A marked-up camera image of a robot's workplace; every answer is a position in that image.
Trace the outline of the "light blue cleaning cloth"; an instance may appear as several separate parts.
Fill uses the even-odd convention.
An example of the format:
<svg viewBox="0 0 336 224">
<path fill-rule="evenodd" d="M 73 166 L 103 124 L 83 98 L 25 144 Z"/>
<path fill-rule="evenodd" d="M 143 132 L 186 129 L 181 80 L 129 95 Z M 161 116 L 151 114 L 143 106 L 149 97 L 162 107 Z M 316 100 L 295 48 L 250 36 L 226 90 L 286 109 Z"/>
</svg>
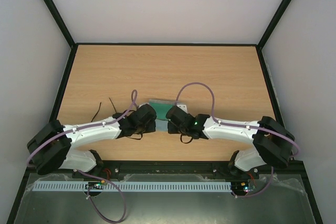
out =
<svg viewBox="0 0 336 224">
<path fill-rule="evenodd" d="M 168 131 L 168 121 L 165 120 L 155 120 L 155 130 L 160 132 Z"/>
</svg>

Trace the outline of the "grey glasses case green lining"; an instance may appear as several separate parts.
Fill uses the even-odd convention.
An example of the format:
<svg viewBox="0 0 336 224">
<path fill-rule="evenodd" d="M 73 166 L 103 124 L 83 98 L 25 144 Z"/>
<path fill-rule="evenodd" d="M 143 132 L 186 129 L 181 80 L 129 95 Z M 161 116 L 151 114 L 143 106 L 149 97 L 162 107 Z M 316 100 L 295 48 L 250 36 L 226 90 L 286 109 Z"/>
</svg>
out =
<svg viewBox="0 0 336 224">
<path fill-rule="evenodd" d="M 169 100 L 150 99 L 149 105 L 155 110 L 157 120 L 167 121 L 168 119 L 166 118 L 166 114 L 175 105 L 175 102 Z"/>
</svg>

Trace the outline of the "black sunglasses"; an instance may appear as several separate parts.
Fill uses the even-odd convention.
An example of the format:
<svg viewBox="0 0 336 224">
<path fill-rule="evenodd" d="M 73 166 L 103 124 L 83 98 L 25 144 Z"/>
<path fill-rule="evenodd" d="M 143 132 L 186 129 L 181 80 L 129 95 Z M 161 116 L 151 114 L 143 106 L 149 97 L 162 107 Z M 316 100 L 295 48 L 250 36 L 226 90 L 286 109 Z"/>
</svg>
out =
<svg viewBox="0 0 336 224">
<path fill-rule="evenodd" d="M 108 97 L 106 101 L 99 102 L 97 111 L 93 114 L 91 122 L 101 120 L 117 113 L 117 108 L 113 102 L 112 97 Z"/>
</svg>

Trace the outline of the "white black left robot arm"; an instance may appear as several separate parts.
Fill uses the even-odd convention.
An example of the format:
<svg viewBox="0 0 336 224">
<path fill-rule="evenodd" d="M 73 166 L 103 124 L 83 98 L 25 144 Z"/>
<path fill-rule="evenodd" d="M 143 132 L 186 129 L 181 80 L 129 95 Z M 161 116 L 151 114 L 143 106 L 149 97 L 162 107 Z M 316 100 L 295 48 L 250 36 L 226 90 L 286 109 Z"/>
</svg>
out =
<svg viewBox="0 0 336 224">
<path fill-rule="evenodd" d="M 149 104 L 143 104 L 129 114 L 116 113 L 85 124 L 62 125 L 59 120 L 53 120 L 28 142 L 28 166 L 35 168 L 39 175 L 58 169 L 92 171 L 100 162 L 98 153 L 80 151 L 78 147 L 155 132 L 155 120 L 156 112 Z"/>
</svg>

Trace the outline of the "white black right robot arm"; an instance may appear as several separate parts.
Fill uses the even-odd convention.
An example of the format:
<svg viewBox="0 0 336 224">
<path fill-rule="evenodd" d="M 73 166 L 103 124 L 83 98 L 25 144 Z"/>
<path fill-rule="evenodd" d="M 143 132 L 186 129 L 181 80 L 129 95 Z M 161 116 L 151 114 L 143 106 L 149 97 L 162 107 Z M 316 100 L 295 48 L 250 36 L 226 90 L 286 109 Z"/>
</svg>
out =
<svg viewBox="0 0 336 224">
<path fill-rule="evenodd" d="M 292 150 L 298 148 L 294 136 L 268 116 L 259 121 L 231 121 L 207 114 L 192 116 L 175 105 L 166 118 L 169 134 L 188 136 L 191 140 L 225 139 L 249 144 L 250 148 L 237 150 L 230 158 L 228 171 L 236 178 L 263 165 L 287 168 Z"/>
</svg>

